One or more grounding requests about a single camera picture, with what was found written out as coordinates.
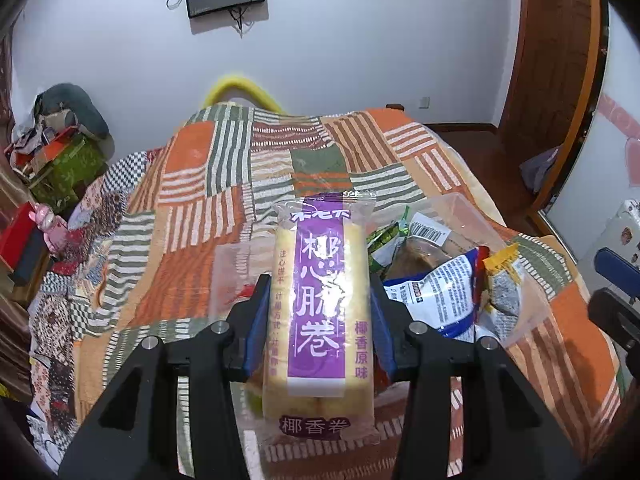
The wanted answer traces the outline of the purple label cake roll pack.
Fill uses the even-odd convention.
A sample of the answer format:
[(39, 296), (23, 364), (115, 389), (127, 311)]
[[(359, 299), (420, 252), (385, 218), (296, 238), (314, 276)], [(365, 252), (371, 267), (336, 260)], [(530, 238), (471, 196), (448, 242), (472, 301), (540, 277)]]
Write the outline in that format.
[(262, 416), (283, 437), (375, 441), (367, 192), (277, 204)]

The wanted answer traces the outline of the white appliance with stickers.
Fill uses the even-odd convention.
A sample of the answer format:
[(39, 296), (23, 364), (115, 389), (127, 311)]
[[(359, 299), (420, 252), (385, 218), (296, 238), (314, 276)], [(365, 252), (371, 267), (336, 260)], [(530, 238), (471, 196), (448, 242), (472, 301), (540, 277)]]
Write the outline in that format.
[(605, 228), (591, 244), (585, 257), (578, 262), (578, 270), (590, 288), (603, 281), (594, 268), (594, 257), (601, 248), (612, 249), (616, 255), (638, 268), (639, 266), (639, 202), (625, 200)]

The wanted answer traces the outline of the yellow white snack bag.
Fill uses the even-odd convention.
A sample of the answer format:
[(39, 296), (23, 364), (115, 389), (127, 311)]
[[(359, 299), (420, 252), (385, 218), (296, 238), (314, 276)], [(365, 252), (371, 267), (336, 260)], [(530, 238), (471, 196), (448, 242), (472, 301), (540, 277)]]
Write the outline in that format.
[(477, 326), (505, 340), (514, 331), (523, 307), (522, 287), (526, 271), (518, 243), (506, 246), (483, 260), (485, 296)]

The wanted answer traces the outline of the white blue snack bag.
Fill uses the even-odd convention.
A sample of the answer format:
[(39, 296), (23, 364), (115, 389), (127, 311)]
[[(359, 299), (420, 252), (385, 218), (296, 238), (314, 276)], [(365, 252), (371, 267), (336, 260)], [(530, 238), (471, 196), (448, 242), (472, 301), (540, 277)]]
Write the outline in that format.
[(430, 272), (388, 280), (383, 283), (386, 295), (402, 302), (413, 321), (425, 323), (444, 337), (473, 342), (488, 255), (486, 246), (477, 246)]

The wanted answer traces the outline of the clear plastic storage bin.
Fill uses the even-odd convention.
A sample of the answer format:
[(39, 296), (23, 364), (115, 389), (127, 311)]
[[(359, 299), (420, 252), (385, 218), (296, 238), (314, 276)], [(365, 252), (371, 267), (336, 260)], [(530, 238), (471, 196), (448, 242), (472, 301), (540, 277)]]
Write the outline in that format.
[[(451, 193), (412, 204), (388, 206), (371, 214), (366, 224), (368, 234), (386, 228), (403, 214), (413, 217), (420, 212), (432, 221), (448, 226), (449, 237), (462, 239), (460, 246), (485, 245), (493, 252), (506, 247), (498, 230), (489, 224), (480, 212), (461, 194)], [(258, 278), (270, 273), (273, 262), (274, 226), (255, 228), (249, 240), (235, 244), (223, 244), (214, 250), (212, 286), (208, 303), (208, 318), (215, 321), (224, 318), (231, 307), (246, 299), (253, 291)], [(502, 340), (506, 347), (516, 344), (550, 315), (547, 296), (530, 275), (522, 283), (522, 308), (518, 322), (511, 333)]]

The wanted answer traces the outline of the brown bread bag green tie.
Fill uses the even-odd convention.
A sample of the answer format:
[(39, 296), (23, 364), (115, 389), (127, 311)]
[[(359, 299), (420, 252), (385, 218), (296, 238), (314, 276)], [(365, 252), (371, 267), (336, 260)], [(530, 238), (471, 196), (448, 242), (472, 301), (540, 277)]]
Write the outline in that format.
[(423, 275), (449, 261), (442, 245), (451, 230), (422, 212), (415, 212), (409, 221), (408, 235), (397, 248), (385, 281)]

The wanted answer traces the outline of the patchwork striped bed cover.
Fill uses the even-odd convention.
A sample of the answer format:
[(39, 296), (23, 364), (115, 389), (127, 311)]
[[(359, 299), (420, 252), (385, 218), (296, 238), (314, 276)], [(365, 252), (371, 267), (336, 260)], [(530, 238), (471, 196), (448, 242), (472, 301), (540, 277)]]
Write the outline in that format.
[(588, 292), (552, 237), (510, 230), (466, 161), (399, 110), (296, 117), (224, 103), (196, 112), (158, 150), (115, 162), (70, 222), (68, 254), (29, 309), (29, 429), (51, 468), (120, 364), (146, 335), (195, 335), (214, 304), (262, 272), (274, 205), (323, 191), (371, 193), (379, 214), (458, 193), (520, 248), (548, 318), (510, 348), (584, 460), (612, 434), (620, 362), (587, 316)]

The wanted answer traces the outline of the red black box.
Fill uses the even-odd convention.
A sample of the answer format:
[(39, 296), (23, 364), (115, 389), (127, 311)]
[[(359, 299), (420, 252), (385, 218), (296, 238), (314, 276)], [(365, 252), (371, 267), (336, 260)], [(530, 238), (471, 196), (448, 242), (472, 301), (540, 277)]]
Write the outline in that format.
[(30, 218), (34, 212), (31, 203), (24, 203), (1, 234), (1, 270), (17, 286), (32, 280), (48, 253), (42, 232)]

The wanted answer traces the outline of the pink toy figure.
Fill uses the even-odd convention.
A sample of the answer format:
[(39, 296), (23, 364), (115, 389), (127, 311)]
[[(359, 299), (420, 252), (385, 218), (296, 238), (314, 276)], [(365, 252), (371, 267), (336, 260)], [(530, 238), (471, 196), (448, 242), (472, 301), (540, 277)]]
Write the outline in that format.
[(55, 214), (47, 204), (35, 204), (28, 216), (42, 232), (49, 252), (54, 256), (61, 255), (67, 243), (66, 221)]

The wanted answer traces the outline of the green snack bag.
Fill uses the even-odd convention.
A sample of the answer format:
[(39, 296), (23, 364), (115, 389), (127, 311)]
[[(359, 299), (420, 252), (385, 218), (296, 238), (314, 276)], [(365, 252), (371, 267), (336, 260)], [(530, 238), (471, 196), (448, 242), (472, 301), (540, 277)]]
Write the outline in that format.
[(409, 207), (405, 206), (402, 214), (394, 221), (380, 226), (367, 236), (367, 252), (369, 271), (384, 272), (393, 262), (397, 249), (402, 245), (409, 233)]

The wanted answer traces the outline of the brown wooden door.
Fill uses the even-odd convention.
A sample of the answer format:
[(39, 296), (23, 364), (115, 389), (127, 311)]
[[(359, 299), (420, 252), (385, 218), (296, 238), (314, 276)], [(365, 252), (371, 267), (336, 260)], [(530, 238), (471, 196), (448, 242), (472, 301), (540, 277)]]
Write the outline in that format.
[(520, 0), (518, 42), (498, 129), (517, 164), (555, 148), (556, 159), (525, 207), (540, 212), (573, 165), (600, 91), (606, 0)]

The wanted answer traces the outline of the green box with clutter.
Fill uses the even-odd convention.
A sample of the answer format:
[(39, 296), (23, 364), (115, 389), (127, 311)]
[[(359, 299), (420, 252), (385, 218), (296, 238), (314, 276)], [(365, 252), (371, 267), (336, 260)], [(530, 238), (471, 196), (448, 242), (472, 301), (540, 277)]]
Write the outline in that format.
[(54, 212), (79, 203), (106, 169), (99, 145), (75, 125), (60, 131), (33, 128), (9, 144), (3, 154), (32, 198)]

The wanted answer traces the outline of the dark green cushion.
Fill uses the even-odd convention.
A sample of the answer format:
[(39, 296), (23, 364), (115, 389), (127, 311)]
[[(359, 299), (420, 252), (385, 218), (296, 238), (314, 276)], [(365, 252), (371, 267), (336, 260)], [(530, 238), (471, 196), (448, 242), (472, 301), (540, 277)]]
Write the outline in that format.
[(110, 136), (108, 125), (87, 92), (77, 84), (55, 84), (38, 94), (32, 109), (35, 119), (72, 113), (79, 131), (96, 141)]

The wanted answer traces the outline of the yellow pillow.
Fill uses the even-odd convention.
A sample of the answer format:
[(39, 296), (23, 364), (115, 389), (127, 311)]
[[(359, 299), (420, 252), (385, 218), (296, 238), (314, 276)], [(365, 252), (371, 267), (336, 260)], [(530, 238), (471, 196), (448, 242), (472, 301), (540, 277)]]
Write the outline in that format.
[(232, 92), (240, 92), (262, 110), (284, 114), (284, 109), (266, 90), (259, 87), (254, 81), (240, 75), (227, 75), (218, 79), (206, 94), (203, 106), (208, 107), (220, 103), (225, 96)]

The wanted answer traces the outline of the white wall socket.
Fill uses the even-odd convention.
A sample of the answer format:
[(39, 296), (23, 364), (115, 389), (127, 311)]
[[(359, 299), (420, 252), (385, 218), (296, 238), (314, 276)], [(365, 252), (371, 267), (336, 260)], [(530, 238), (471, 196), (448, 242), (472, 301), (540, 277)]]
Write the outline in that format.
[(424, 96), (420, 99), (419, 107), (427, 110), (431, 105), (431, 98), (429, 96)]

